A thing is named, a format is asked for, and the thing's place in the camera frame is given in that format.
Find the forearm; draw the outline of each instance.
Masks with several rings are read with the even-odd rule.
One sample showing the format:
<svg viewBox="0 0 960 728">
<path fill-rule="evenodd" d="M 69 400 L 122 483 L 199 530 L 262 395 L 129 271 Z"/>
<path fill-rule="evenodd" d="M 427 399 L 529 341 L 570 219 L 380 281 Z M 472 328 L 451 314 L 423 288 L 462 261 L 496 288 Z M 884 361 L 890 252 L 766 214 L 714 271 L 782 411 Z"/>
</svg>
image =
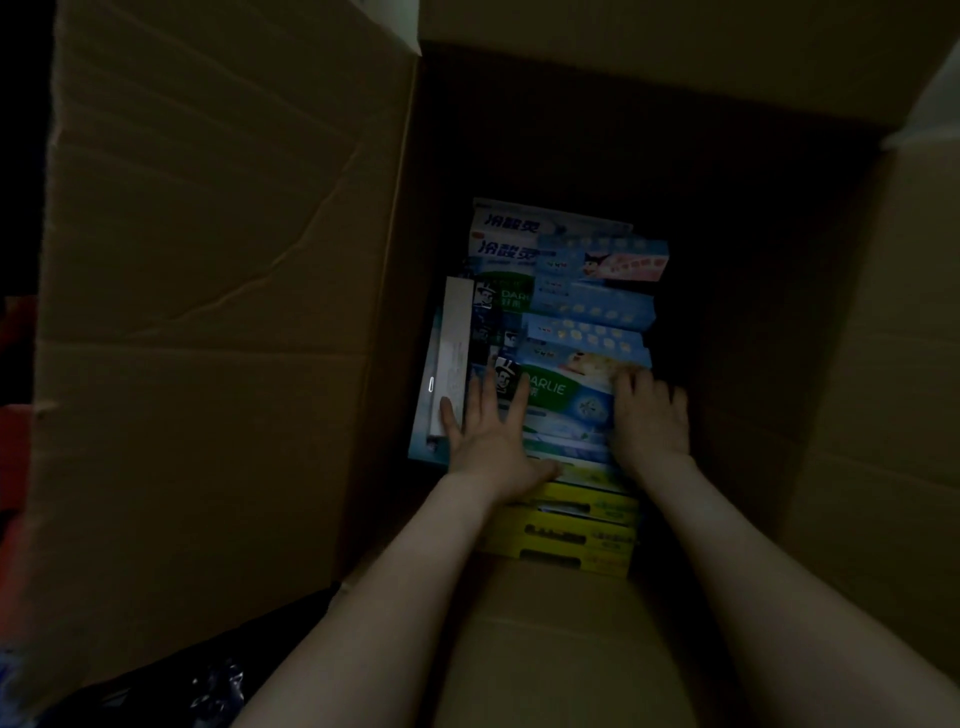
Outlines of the forearm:
<svg viewBox="0 0 960 728">
<path fill-rule="evenodd" d="M 412 722 L 447 605 L 490 505 L 448 475 L 274 673 L 240 728 Z"/>
<path fill-rule="evenodd" d="M 771 543 L 691 458 L 662 458 L 638 476 L 684 545 L 772 722 L 960 724 L 960 698 L 945 675 Z"/>
</svg>

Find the hand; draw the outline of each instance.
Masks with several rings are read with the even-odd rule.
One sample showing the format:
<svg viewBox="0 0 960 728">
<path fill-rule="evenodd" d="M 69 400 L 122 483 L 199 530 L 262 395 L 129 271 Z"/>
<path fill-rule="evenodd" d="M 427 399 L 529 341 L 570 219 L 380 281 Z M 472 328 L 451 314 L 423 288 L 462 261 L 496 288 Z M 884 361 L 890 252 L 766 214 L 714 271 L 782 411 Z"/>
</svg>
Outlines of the hand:
<svg viewBox="0 0 960 728">
<path fill-rule="evenodd" d="M 507 420 L 500 422 L 489 364 L 482 385 L 478 376 L 470 380 L 462 430 L 450 400 L 440 400 L 440 416 L 450 440 L 450 473 L 471 482 L 489 506 L 516 499 L 560 474 L 558 463 L 529 458 L 523 451 L 523 417 L 529 397 L 530 377 L 524 374 Z"/>
<path fill-rule="evenodd" d="M 664 459 L 690 454 L 686 392 L 647 369 L 624 370 L 614 382 L 612 448 L 620 467 L 635 480 Z"/>
</svg>

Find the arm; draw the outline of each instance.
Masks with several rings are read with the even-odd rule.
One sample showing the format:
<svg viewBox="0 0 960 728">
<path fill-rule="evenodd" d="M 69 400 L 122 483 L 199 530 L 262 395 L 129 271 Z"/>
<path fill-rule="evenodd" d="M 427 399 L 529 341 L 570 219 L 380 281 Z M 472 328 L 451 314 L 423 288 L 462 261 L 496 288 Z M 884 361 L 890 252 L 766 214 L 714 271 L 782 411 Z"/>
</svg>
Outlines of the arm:
<svg viewBox="0 0 960 728">
<path fill-rule="evenodd" d="M 529 377 L 521 379 L 505 423 L 492 377 L 488 367 L 482 387 L 470 382 L 463 431 L 449 400 L 441 402 L 449 473 L 356 588 L 280 665 L 236 728 L 413 722 L 450 597 L 488 515 L 557 470 L 523 452 Z"/>
<path fill-rule="evenodd" d="M 960 692 L 768 540 L 689 455 L 686 395 L 616 382 L 614 451 L 684 546 L 757 712 L 786 726 L 956 726 Z"/>
</svg>

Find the darlie logo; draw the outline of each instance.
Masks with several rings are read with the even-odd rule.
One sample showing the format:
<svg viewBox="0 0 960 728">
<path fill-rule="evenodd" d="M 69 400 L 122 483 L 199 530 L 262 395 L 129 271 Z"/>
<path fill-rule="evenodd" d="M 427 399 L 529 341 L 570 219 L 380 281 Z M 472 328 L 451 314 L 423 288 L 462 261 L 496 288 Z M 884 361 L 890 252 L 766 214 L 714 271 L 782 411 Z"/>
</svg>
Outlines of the darlie logo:
<svg viewBox="0 0 960 728">
<path fill-rule="evenodd" d="M 554 381 L 553 379 L 549 379 L 546 376 L 531 376 L 530 386 L 537 390 L 544 389 L 547 392 L 553 392 L 554 394 L 558 395 L 561 395 L 566 391 L 565 384 L 562 384 L 559 381 Z"/>
</svg>

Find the white box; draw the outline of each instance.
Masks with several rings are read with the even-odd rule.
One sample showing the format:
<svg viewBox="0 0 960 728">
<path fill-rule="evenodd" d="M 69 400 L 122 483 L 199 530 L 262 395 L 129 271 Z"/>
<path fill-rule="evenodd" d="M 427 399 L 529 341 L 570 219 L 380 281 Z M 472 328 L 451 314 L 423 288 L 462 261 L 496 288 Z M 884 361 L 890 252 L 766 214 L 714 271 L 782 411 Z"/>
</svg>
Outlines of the white box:
<svg viewBox="0 0 960 728">
<path fill-rule="evenodd" d="M 449 397 L 457 422 L 464 421 L 464 399 L 467 395 L 470 345 L 470 314 L 473 310 L 473 281 L 448 277 L 444 292 L 444 316 L 440 324 L 440 350 L 437 355 L 437 377 L 434 381 L 433 405 L 430 413 L 431 437 L 444 437 L 440 420 L 440 400 Z"/>
</svg>

